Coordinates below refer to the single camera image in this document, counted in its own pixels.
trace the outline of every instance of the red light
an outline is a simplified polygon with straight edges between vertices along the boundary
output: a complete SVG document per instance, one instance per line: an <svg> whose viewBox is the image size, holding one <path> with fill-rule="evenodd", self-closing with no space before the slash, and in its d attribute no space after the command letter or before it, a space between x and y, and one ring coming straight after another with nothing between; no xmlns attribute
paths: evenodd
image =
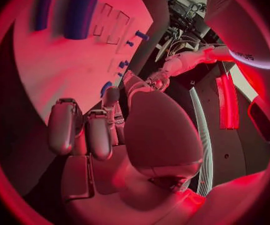
<svg viewBox="0 0 270 225"><path fill-rule="evenodd" d="M216 78L216 83L220 106L220 129L238 129L239 106L231 74L223 74Z"/></svg>

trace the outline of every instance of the machinery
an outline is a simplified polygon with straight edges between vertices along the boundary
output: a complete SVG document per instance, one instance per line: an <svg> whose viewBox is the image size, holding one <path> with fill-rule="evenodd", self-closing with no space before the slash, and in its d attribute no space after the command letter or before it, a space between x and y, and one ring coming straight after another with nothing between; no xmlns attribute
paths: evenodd
<svg viewBox="0 0 270 225"><path fill-rule="evenodd" d="M0 17L3 222L270 222L270 20L260 0L164 0L162 32L153 0L55 1L38 0L32 32L31 4L13 12L27 0Z"/></svg>

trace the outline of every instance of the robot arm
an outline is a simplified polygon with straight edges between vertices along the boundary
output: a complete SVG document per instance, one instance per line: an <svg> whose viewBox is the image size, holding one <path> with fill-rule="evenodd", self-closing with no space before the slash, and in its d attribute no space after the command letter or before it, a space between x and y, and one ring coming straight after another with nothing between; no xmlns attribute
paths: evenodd
<svg viewBox="0 0 270 225"><path fill-rule="evenodd" d="M198 51L185 51L167 58L163 68L151 74L146 82L154 89L164 91L169 85L169 77L185 73L198 64L213 64L217 60L233 62L227 46L204 46Z"/></svg>

